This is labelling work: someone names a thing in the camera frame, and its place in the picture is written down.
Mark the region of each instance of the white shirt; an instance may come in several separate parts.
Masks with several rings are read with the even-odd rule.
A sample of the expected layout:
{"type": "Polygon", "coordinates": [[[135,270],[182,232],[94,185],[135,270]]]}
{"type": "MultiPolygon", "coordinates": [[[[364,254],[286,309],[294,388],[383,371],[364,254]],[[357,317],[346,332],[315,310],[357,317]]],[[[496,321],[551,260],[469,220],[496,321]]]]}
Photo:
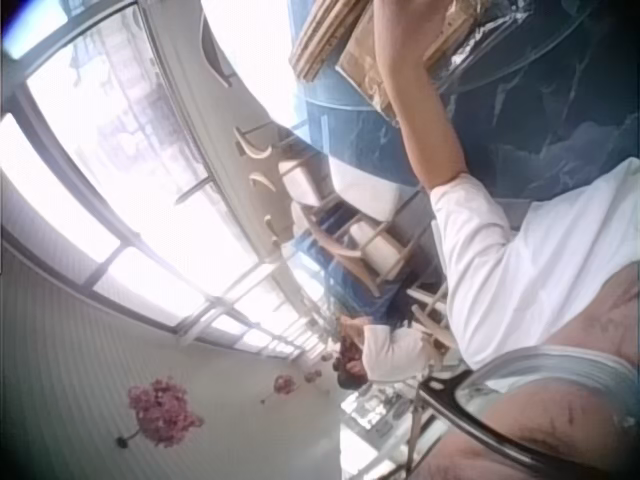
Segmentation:
{"type": "Polygon", "coordinates": [[[514,237],[480,182],[462,175],[431,193],[449,283],[447,313],[465,361],[538,345],[638,261],[640,161],[534,203],[514,237]]]}
{"type": "Polygon", "coordinates": [[[399,382],[425,371],[429,353],[423,333],[410,327],[366,325],[362,365],[373,382],[399,382]]]}

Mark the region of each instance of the blue marble table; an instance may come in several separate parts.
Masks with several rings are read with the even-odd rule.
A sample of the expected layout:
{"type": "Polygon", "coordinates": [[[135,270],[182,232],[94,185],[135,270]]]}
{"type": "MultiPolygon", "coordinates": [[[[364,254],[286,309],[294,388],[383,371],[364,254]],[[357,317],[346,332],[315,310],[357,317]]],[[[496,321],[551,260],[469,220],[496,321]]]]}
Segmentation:
{"type": "MultiPolygon", "coordinates": [[[[213,33],[274,120],[343,162],[417,184],[400,131],[333,69],[343,45],[313,84],[295,81],[287,57],[313,0],[229,2],[240,14],[218,3],[203,0],[213,33]]],[[[502,198],[548,199],[638,155],[637,6],[533,3],[442,93],[471,173],[502,198]]]]}

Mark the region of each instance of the dark hair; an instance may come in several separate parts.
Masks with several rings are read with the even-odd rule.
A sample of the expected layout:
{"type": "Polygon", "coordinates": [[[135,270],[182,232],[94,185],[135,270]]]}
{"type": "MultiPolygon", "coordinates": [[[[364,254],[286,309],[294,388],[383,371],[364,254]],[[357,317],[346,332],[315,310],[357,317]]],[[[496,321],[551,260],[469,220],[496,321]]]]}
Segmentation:
{"type": "Polygon", "coordinates": [[[338,370],[338,385],[340,388],[343,390],[360,390],[367,383],[369,383],[369,379],[366,375],[354,375],[344,365],[340,365],[338,370]]]}

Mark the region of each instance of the window frame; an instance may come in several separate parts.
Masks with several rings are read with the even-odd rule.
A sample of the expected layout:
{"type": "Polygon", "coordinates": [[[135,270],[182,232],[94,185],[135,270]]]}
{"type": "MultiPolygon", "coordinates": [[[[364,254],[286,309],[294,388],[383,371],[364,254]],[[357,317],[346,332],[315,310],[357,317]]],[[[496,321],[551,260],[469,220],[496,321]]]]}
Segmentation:
{"type": "MultiPolygon", "coordinates": [[[[261,260],[260,256],[258,255],[258,262],[254,264],[248,271],[242,274],[239,278],[237,278],[234,282],[232,282],[231,285],[229,285],[225,289],[225,292],[223,292],[223,294],[220,296],[211,295],[208,292],[204,291],[198,285],[195,285],[194,282],[186,278],[186,276],[178,271],[173,265],[164,260],[160,255],[158,255],[142,240],[138,233],[131,229],[125,223],[125,221],[119,217],[119,215],[107,203],[104,197],[98,192],[96,187],[94,187],[89,179],[83,174],[78,165],[76,165],[74,160],[71,158],[70,154],[63,147],[60,140],[55,136],[53,130],[49,126],[46,118],[40,110],[35,98],[28,88],[27,80],[31,76],[31,74],[36,72],[58,51],[74,42],[80,36],[97,27],[103,21],[129,8],[135,8],[138,11],[141,22],[145,29],[146,38],[149,42],[154,59],[158,64],[158,70],[160,71],[162,82],[164,84],[163,86],[166,89],[171,107],[176,113],[178,123],[187,137],[189,148],[192,149],[192,153],[194,156],[200,157],[202,159],[205,158],[205,155],[203,154],[200,146],[198,145],[197,141],[195,141],[192,129],[189,128],[190,124],[188,122],[188,119],[185,118],[184,112],[182,112],[182,110],[178,108],[178,103],[175,100],[175,94],[171,87],[171,83],[169,82],[168,75],[166,74],[162,57],[158,52],[154,36],[148,27],[144,5],[136,0],[100,0],[88,6],[86,9],[80,11],[79,13],[71,16],[65,24],[48,35],[37,45],[32,47],[18,60],[11,59],[4,52],[2,53],[3,60],[7,60],[5,63],[6,69],[3,71],[3,86],[5,88],[3,88],[2,92],[4,103],[2,114],[4,116],[5,113],[10,113],[14,117],[16,123],[22,130],[27,141],[29,141],[40,159],[51,170],[51,172],[62,184],[62,186],[67,189],[67,191],[89,214],[91,214],[112,235],[114,235],[118,239],[119,244],[109,255],[109,257],[102,263],[99,263],[82,283],[78,283],[67,278],[62,272],[59,272],[54,267],[51,267],[45,259],[40,258],[35,253],[31,252],[27,247],[22,245],[18,238],[12,235],[11,232],[9,232],[3,226],[2,233],[4,234],[4,242],[8,244],[12,250],[14,250],[36,268],[44,272],[46,275],[52,277],[56,281],[60,282],[65,287],[70,288],[76,293],[88,298],[91,301],[97,302],[103,307],[106,307],[118,314],[139,321],[143,324],[153,326],[160,330],[172,333],[178,336],[181,344],[187,344],[190,341],[198,341],[209,345],[222,346],[216,344],[209,337],[203,336],[202,332],[209,328],[209,326],[217,318],[222,315],[227,315],[232,319],[238,321],[242,325],[246,326],[248,329],[257,330],[271,337],[272,341],[278,341],[293,348],[293,353],[286,357],[275,354],[270,356],[273,356],[274,358],[295,358],[297,355],[303,353],[303,350],[284,337],[284,333],[288,330],[289,327],[287,327],[280,335],[274,335],[272,332],[266,330],[265,328],[262,328],[259,324],[250,321],[242,312],[234,307],[235,303],[237,303],[241,298],[251,292],[262,281],[266,280],[267,278],[272,278],[277,284],[278,288],[282,291],[285,298],[284,302],[291,304],[298,315],[300,315],[299,309],[296,308],[295,303],[291,302],[291,292],[288,292],[287,289],[282,288],[281,282],[279,282],[278,279],[274,277],[274,273],[276,273],[279,268],[286,265],[286,261],[288,260],[288,258],[281,257],[280,259],[278,259],[277,264],[268,275],[263,276],[262,279],[253,284],[246,290],[245,293],[239,295],[237,298],[229,299],[225,298],[225,295],[229,293],[235,286],[237,286],[237,284],[241,283],[242,280],[249,276],[255,269],[258,269],[261,266],[267,264],[272,264],[272,262],[268,261],[270,259],[261,260]],[[170,326],[153,318],[147,317],[144,314],[134,311],[118,303],[117,301],[107,298],[106,296],[98,293],[94,289],[94,287],[105,276],[113,262],[117,258],[119,258],[119,256],[127,250],[127,248],[137,249],[143,255],[147,256],[150,260],[163,268],[165,271],[181,280],[182,282],[186,283],[189,287],[202,295],[205,299],[204,306],[198,308],[192,314],[181,319],[175,326],[170,326]],[[210,319],[208,319],[208,321],[202,322],[201,320],[205,316],[209,316],[210,319]]],[[[207,164],[206,161],[203,161],[202,164],[208,175],[208,177],[205,178],[209,178],[209,182],[211,182],[214,188],[216,188],[216,190],[219,192],[220,198],[225,203],[229,214],[236,221],[237,226],[244,235],[245,239],[248,241],[250,247],[257,254],[259,250],[256,248],[256,245],[252,241],[251,237],[247,235],[247,232],[243,228],[242,224],[238,221],[237,215],[229,205],[225,196],[220,193],[221,190],[220,188],[218,188],[211,167],[207,164]]],[[[295,324],[299,320],[299,318],[301,317],[299,316],[297,320],[292,322],[292,325],[295,324]]],[[[240,342],[245,334],[246,332],[242,335],[239,335],[234,344],[240,342]]],[[[234,351],[242,351],[240,349],[235,349],[228,346],[222,346],[222,348],[233,349],[234,351]]],[[[269,355],[269,353],[270,352],[268,351],[268,346],[265,346],[260,348],[253,354],[269,355]]]]}

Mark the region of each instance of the skin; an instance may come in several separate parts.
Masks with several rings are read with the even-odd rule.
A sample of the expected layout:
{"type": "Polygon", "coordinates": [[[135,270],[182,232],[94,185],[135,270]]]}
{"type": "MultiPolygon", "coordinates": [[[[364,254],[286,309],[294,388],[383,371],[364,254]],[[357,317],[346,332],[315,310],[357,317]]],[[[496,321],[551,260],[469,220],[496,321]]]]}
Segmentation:
{"type": "MultiPolygon", "coordinates": [[[[422,55],[442,30],[449,0],[374,0],[376,57],[413,170],[430,191],[467,173],[464,154],[422,55]]],[[[546,343],[615,355],[638,367],[638,266],[603,286],[546,343]]],[[[484,420],[530,446],[610,469],[630,451],[607,400],[581,387],[540,381],[503,395],[484,420]]],[[[531,478],[457,431],[446,434],[415,478],[531,478]]]]}

